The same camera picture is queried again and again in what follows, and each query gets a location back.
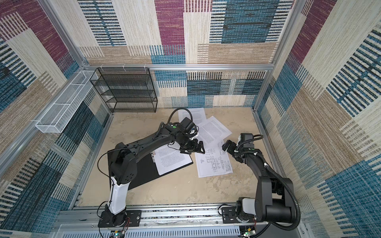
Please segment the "red folder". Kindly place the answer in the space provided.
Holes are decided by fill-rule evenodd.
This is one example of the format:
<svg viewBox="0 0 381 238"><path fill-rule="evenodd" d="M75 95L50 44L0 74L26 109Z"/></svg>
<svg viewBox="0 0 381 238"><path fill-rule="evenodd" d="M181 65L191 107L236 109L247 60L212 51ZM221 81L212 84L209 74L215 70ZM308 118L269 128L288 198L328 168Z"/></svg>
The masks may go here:
<svg viewBox="0 0 381 238"><path fill-rule="evenodd" d="M151 153L144 156L138 163L133 165L133 173L128 173L128 179L131 180L129 190L151 182L157 178L163 177L158 174L156 164Z"/></svg>

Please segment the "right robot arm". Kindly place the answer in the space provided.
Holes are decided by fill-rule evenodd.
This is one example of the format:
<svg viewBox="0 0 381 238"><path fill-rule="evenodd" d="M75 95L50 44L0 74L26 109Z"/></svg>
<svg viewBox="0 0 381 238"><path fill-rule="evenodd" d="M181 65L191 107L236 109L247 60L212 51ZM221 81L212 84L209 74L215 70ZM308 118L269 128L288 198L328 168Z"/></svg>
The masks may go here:
<svg viewBox="0 0 381 238"><path fill-rule="evenodd" d="M255 148L254 141L261 134L242 133L238 142L226 141L222 150L237 162L247 165L258 180L255 198L241 197L236 202L236 216L240 221L257 218L283 230L295 229L301 221L301 210L294 194L293 182L278 174Z"/></svg>

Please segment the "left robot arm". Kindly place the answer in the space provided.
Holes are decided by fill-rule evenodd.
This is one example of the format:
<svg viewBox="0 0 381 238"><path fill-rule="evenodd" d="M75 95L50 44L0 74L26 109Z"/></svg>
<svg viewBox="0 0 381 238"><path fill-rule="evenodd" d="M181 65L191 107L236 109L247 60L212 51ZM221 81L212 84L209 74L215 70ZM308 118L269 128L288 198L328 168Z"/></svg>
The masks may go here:
<svg viewBox="0 0 381 238"><path fill-rule="evenodd" d="M138 162L154 150L176 142L180 153L204 154L203 142L195 139L198 126L187 108L177 108L170 115L167 123L160 123L157 132L128 145L119 143L115 149L105 153L108 157L108 174L110 198L105 202L98 227L120 227L128 223L126 197L130 183L138 174Z"/></svg>

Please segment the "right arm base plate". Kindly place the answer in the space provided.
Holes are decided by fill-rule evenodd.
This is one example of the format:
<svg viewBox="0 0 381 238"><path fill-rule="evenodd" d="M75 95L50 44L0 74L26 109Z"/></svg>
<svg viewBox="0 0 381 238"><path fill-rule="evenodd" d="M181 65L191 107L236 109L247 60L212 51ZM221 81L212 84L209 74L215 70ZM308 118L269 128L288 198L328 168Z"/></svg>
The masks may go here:
<svg viewBox="0 0 381 238"><path fill-rule="evenodd" d="M222 217L223 224L254 223L257 220L257 216L253 214L238 215L233 206L223 205L218 208L218 213Z"/></svg>

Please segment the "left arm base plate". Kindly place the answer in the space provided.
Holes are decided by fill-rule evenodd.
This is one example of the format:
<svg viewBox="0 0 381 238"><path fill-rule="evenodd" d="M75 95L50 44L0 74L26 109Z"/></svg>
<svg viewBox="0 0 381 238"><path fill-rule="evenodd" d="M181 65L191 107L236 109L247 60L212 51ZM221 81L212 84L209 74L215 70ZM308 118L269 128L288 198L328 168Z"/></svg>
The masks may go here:
<svg viewBox="0 0 381 238"><path fill-rule="evenodd" d="M98 222L98 228L127 228L140 225L141 210L124 210L114 215L108 209L103 211Z"/></svg>

